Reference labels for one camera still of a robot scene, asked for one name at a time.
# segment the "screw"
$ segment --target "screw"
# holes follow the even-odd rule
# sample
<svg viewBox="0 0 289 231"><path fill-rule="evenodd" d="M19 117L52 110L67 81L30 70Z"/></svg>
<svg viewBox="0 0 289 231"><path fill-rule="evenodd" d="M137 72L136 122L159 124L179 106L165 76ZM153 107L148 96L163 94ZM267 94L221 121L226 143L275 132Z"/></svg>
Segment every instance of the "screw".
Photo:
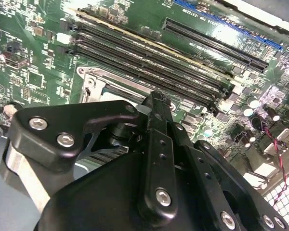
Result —
<svg viewBox="0 0 289 231"><path fill-rule="evenodd" d="M203 146L208 150L210 149L210 146L207 143L203 143Z"/></svg>
<svg viewBox="0 0 289 231"><path fill-rule="evenodd" d="M230 230L234 230L236 228L236 224L235 221L233 220L233 218L225 211L223 211L221 213L221 218L223 223L230 229Z"/></svg>
<svg viewBox="0 0 289 231"><path fill-rule="evenodd" d="M137 142L140 142L142 139L143 139L143 136L142 136L142 135L139 135L139 136L137 136L136 141L137 141Z"/></svg>
<svg viewBox="0 0 289 231"><path fill-rule="evenodd" d="M129 112L134 112L134 108L130 105L126 105L125 106L126 110L128 110Z"/></svg>
<svg viewBox="0 0 289 231"><path fill-rule="evenodd" d="M274 223L272 222L272 220L267 215L263 216L263 220L266 223L266 225L269 226L271 229L274 228Z"/></svg>
<svg viewBox="0 0 289 231"><path fill-rule="evenodd" d="M171 198L169 194L163 189L158 189L156 191L156 199L162 206L168 207L171 204Z"/></svg>
<svg viewBox="0 0 289 231"><path fill-rule="evenodd" d="M282 229L285 229L285 225L284 223L278 218L278 217L274 217L276 223L282 228Z"/></svg>
<svg viewBox="0 0 289 231"><path fill-rule="evenodd" d="M74 138L70 134L61 134L57 137L57 142L65 148L70 148L74 145Z"/></svg>
<svg viewBox="0 0 289 231"><path fill-rule="evenodd" d="M177 128L178 128L180 131L183 131L183 127L182 127L180 124L177 124Z"/></svg>
<svg viewBox="0 0 289 231"><path fill-rule="evenodd" d="M155 115L155 117L156 117L157 119L162 120L162 116L161 116L160 114L155 113L154 115Z"/></svg>
<svg viewBox="0 0 289 231"><path fill-rule="evenodd" d="M29 120L29 125L31 128L35 130L44 130L47 128L48 124L46 120L41 119L41 118L33 118Z"/></svg>

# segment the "ram slot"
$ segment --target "ram slot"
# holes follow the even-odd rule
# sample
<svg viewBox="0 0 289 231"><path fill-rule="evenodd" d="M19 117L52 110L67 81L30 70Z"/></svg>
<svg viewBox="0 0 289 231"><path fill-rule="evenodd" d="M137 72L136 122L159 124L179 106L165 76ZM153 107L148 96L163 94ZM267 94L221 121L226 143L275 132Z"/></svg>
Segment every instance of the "ram slot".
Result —
<svg viewBox="0 0 289 231"><path fill-rule="evenodd" d="M178 70L179 72L184 73L184 75L187 75L187 77L194 78L198 81L203 82L204 84L207 84L213 88L216 89L223 89L221 86L221 82L210 78L206 77L205 75L201 73L196 73L194 70L191 70L187 67L184 67L183 65L176 63L174 60L169 60L166 59L165 56L162 55L157 55L155 53L150 52L150 50L145 50L141 47L135 46L135 44L129 42L128 40L120 39L112 34L108 34L104 31L98 30L92 26L88 26L86 24L83 24L80 30L80 35L90 35L93 37L96 37L98 39L104 39L106 41L111 42L112 44L121 47L127 51L133 52L137 55L142 55L142 56L147 56L152 59L152 61L161 64L161 65L166 65L169 66L170 68L174 68Z"/></svg>
<svg viewBox="0 0 289 231"><path fill-rule="evenodd" d="M115 87L109 85L109 84L106 84L105 89L107 89L107 92L109 92L109 93L120 96L124 99L128 99L129 101L132 101L132 102L137 103L137 104L141 104L144 101L144 99L142 99L142 98L139 98L139 97L137 97L133 94L130 94L128 92L122 91L118 88L115 88Z"/></svg>
<svg viewBox="0 0 289 231"><path fill-rule="evenodd" d="M212 101L203 99L197 96L195 93L190 92L189 90L184 89L182 86L175 85L171 83L171 81L164 81L159 76L149 73L142 72L137 67L126 63L124 61L114 60L112 58L107 57L106 55L100 54L93 49L85 47L81 44L76 46L75 53L79 54L88 59L93 59L95 61L100 62L102 65L107 65L110 68L114 68L117 71L120 71L126 74L128 77L132 77L134 79L139 79L141 81L146 82L154 87L157 87L165 92L173 92L174 95L177 95L183 99L190 100L197 105L208 107Z"/></svg>
<svg viewBox="0 0 289 231"><path fill-rule="evenodd" d="M199 31L187 27L179 22L167 18L163 29L175 34L176 36L203 47L209 51L215 52L235 63L250 67L260 73L268 67L268 63L261 59L255 58L239 49L233 48L228 44L220 42L217 39L211 38Z"/></svg>
<svg viewBox="0 0 289 231"><path fill-rule="evenodd" d="M131 53L126 53L121 50L115 50L112 47L108 47L104 44L99 44L98 41L95 41L95 43L88 43L87 41L84 40L84 38L82 38L81 40L82 41L80 43L87 47L113 55L114 57L118 56L119 54L122 60L125 60L126 62L129 62L139 68L142 68L145 71L149 71L149 72L152 71L154 73L157 73L159 76L163 78L171 79L171 81L173 81L176 84L179 84L186 88L191 88L192 90L197 91L200 97L207 98L210 100L215 100L215 98L220 97L220 94L216 91L210 90L208 88L204 88L198 83L193 83L190 80L186 80L182 78L182 76L176 76L174 74L174 70L169 70L166 68L161 68L160 66L155 66L149 63L145 63L145 61L137 59L137 57L135 57Z"/></svg>

